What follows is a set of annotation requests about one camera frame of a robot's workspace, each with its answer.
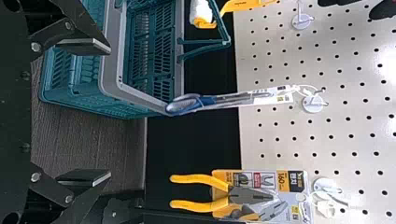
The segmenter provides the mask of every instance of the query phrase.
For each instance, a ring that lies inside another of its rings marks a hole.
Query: pliers handle
[[[211,175],[171,175],[170,181],[178,184],[205,184],[224,192],[229,192],[230,186],[226,182]],[[197,213],[208,213],[227,207],[229,199],[227,197],[218,199],[213,203],[194,203],[184,200],[173,200],[170,202],[172,208],[180,208]]]

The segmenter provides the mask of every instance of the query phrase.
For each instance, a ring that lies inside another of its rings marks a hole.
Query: white pegboard
[[[336,180],[359,208],[316,223],[396,223],[396,18],[370,21],[377,0],[303,3],[315,20],[302,31],[296,1],[233,14],[239,91],[309,84],[330,103],[240,108],[242,166]]]

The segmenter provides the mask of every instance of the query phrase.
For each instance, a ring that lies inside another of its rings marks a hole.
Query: paint roller
[[[263,7],[274,3],[276,0],[231,0],[225,3],[220,11],[222,17],[227,12],[244,11],[254,7]],[[214,29],[213,12],[207,0],[191,0],[190,24],[199,29]]]

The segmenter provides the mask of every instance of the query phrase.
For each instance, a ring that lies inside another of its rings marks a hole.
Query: wooden floor
[[[42,60],[32,63],[32,162],[51,176],[77,168],[109,169],[105,192],[142,189],[146,120],[119,120],[38,100]]]

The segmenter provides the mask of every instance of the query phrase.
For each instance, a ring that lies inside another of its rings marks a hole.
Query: pliers
[[[260,213],[259,217],[261,221],[269,221],[274,217],[279,216],[288,207],[288,203],[285,201],[280,201],[277,203],[272,203],[268,207],[264,208]]]
[[[273,179],[272,175],[262,175],[262,185],[264,186],[273,186],[274,183],[267,181],[267,179]]]
[[[274,199],[274,196],[269,193],[255,189],[233,187],[211,175],[172,175],[170,181],[178,184],[206,184],[228,193],[226,197],[218,199],[213,203],[194,203],[182,200],[173,200],[170,202],[172,208],[180,208],[197,213],[214,212],[227,207],[230,203],[254,204],[270,202]]]

